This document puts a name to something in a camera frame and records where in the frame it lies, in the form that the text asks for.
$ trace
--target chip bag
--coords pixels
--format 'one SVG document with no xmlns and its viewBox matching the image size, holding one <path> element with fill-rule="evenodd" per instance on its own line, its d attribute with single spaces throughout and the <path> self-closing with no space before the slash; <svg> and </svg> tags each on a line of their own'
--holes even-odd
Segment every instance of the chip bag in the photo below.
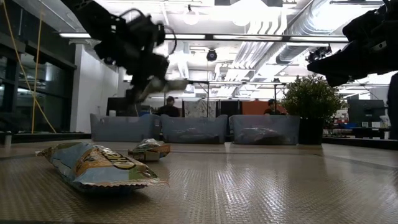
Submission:
<svg viewBox="0 0 398 224">
<path fill-rule="evenodd" d="M 158 161 L 171 151 L 168 144 L 162 144 L 155 139 L 142 140 L 135 149 L 130 149 L 129 156 L 138 161 Z"/>
<path fill-rule="evenodd" d="M 46 157 L 70 185 L 82 192 L 122 193 L 166 184 L 145 164 L 88 142 L 59 144 L 37 156 Z"/>
</svg>

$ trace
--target yellow cable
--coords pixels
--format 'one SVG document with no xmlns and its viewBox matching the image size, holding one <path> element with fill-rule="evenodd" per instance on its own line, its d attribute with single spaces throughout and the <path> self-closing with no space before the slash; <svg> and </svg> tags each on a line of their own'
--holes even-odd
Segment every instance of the yellow cable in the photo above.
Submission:
<svg viewBox="0 0 398 224">
<path fill-rule="evenodd" d="M 36 81 L 37 81 L 37 73 L 39 69 L 39 53 L 40 53 L 40 38 L 42 34 L 42 23 L 43 23 L 43 14 L 42 14 L 42 6 L 40 10 L 40 23 L 39 23 L 39 37 L 37 39 L 37 53 L 36 53 L 36 68 L 35 68 L 35 84 L 33 87 L 34 97 L 36 97 Z M 33 112 L 32 112 L 32 134 L 35 131 L 35 108 L 36 101 L 33 101 Z"/>
<path fill-rule="evenodd" d="M 7 13 L 6 0 L 4 0 L 2 4 L 3 4 L 3 6 L 4 6 L 4 14 L 6 15 L 6 20 L 7 20 L 7 24 L 8 24 L 8 29 L 9 29 L 9 32 L 10 32 L 10 35 L 11 35 L 12 44 L 14 45 L 14 50 L 15 50 L 16 55 L 17 55 L 17 59 L 18 59 L 18 62 L 19 62 L 19 66 L 21 67 L 21 71 L 22 71 L 22 73 L 24 74 L 25 82 L 26 82 L 27 87 L 28 87 L 28 89 L 29 89 L 29 91 L 30 91 L 30 94 L 32 94 L 32 89 L 31 89 L 31 87 L 30 87 L 30 85 L 29 85 L 29 82 L 27 81 L 27 75 L 26 75 L 24 66 L 22 65 L 22 62 L 21 62 L 21 58 L 20 58 L 20 56 L 19 56 L 19 53 L 18 53 L 17 44 L 15 43 L 14 34 L 12 33 L 11 23 L 10 23 L 10 19 L 9 19 L 8 13 Z M 42 107 L 40 106 L 40 103 L 39 103 L 39 102 L 37 101 L 37 99 L 36 99 L 36 96 L 35 96 L 34 94 L 32 94 L 32 96 L 33 96 L 33 99 L 34 99 L 34 101 L 36 102 L 37 106 L 39 107 L 39 110 L 40 110 L 40 112 L 42 113 L 44 119 L 46 120 L 47 124 L 49 124 L 50 128 L 52 129 L 52 131 L 53 131 L 54 133 L 57 133 L 57 132 L 55 131 L 55 129 L 53 128 L 53 126 L 51 125 L 50 121 L 47 119 L 47 117 L 46 117 L 46 115 L 45 115 L 45 113 L 44 113 Z"/>
</svg>

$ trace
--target cable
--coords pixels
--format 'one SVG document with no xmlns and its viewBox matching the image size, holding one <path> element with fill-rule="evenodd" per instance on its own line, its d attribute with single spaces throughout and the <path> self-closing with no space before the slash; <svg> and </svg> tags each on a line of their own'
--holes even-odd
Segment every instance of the cable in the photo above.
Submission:
<svg viewBox="0 0 398 224">
<path fill-rule="evenodd" d="M 137 105 L 134 104 L 134 107 L 135 107 L 135 109 L 136 109 L 137 117 L 139 117 L 138 110 L 137 110 Z"/>
<path fill-rule="evenodd" d="M 15 42 L 14 34 L 12 33 L 11 23 L 10 23 L 10 19 L 9 19 L 9 17 L 8 17 L 7 7 L 6 7 L 6 1 L 5 1 L 5 0 L 3 1 L 3 7 L 4 7 L 4 14 L 5 14 L 6 20 L 7 20 L 8 30 L 9 30 L 10 35 L 11 35 L 12 44 L 13 44 L 13 46 L 14 46 L 14 50 L 15 50 L 16 55 L 17 55 L 17 59 L 18 59 L 18 62 L 19 62 L 19 66 L 21 67 L 21 71 L 22 71 L 22 73 L 24 74 L 25 82 L 26 82 L 27 87 L 28 87 L 28 89 L 29 89 L 29 91 L 30 91 L 30 94 L 32 94 L 32 89 L 31 89 L 31 87 L 30 87 L 29 82 L 27 81 L 27 75 L 26 75 L 24 66 L 22 65 L 22 62 L 21 62 L 21 58 L 20 58 L 20 56 L 19 56 L 19 53 L 18 53 L 17 44 L 16 44 L 16 42 Z M 47 119 L 47 117 L 46 117 L 46 115 L 45 115 L 45 113 L 44 113 L 42 107 L 40 106 L 40 103 L 37 101 L 36 96 L 33 95 L 33 94 L 32 94 L 32 96 L 33 96 L 34 101 L 37 103 L 37 106 L 39 106 L 39 110 L 40 110 L 40 112 L 42 113 L 42 115 L 43 115 L 44 119 L 46 120 L 47 124 L 49 124 L 50 128 L 52 129 L 52 131 L 53 131 L 54 133 L 57 133 L 57 132 L 55 131 L 54 127 L 51 125 L 50 121 Z"/>
<path fill-rule="evenodd" d="M 120 14 L 119 17 L 122 18 L 122 17 L 125 16 L 127 13 L 132 12 L 132 11 L 138 12 L 140 16 L 145 16 L 144 13 L 141 12 L 141 10 L 136 9 L 136 8 L 131 8 L 131 9 L 129 9 L 129 10 L 124 11 L 124 13 Z"/>
<path fill-rule="evenodd" d="M 37 40 L 37 53 L 36 53 L 36 68 L 35 68 L 35 84 L 33 87 L 34 97 L 36 97 L 36 82 L 37 82 L 37 73 L 39 69 L 39 53 L 40 53 L 40 36 L 42 34 L 42 23 L 43 23 L 43 14 L 42 9 L 40 10 L 40 21 L 39 21 L 39 37 Z M 35 131 L 35 108 L 36 101 L 33 101 L 33 111 L 32 111 L 32 134 Z"/>
<path fill-rule="evenodd" d="M 368 91 L 372 96 L 374 96 L 376 99 L 380 100 L 375 94 L 373 94 L 368 88 L 365 87 L 365 84 L 360 83 L 358 80 L 355 80 L 358 82 L 366 91 Z"/>
</svg>

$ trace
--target gray plastic bin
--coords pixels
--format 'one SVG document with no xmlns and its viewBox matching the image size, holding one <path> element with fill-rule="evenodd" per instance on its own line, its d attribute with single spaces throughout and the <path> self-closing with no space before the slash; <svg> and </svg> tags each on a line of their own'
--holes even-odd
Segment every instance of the gray plastic bin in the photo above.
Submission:
<svg viewBox="0 0 398 224">
<path fill-rule="evenodd" d="M 234 115 L 230 117 L 235 144 L 296 145 L 300 117 L 289 115 Z"/>
<path fill-rule="evenodd" d="M 171 118 L 162 115 L 163 141 L 168 143 L 224 144 L 228 116 Z"/>
<path fill-rule="evenodd" d="M 94 141 L 140 142 L 159 139 L 160 117 L 145 114 L 141 117 L 109 117 L 90 114 L 91 138 Z"/>
</svg>

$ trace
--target black planter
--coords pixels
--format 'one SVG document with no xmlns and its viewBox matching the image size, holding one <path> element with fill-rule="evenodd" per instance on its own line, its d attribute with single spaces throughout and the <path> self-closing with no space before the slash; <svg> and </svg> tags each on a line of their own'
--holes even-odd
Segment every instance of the black planter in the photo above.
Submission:
<svg viewBox="0 0 398 224">
<path fill-rule="evenodd" d="M 298 143 L 319 145 L 322 144 L 324 119 L 301 119 L 298 132 Z"/>
</svg>

